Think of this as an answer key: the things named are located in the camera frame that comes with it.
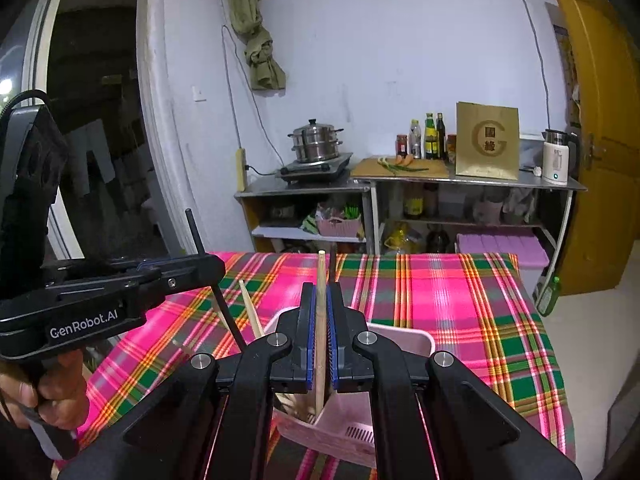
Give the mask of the person's left hand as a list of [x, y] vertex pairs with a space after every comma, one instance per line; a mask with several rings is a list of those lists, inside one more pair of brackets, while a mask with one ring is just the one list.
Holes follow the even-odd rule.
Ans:
[[1, 416], [17, 428], [27, 429], [29, 422], [22, 408], [35, 408], [51, 426], [79, 428], [89, 413], [83, 366], [81, 350], [61, 354], [34, 386], [17, 365], [2, 363]]

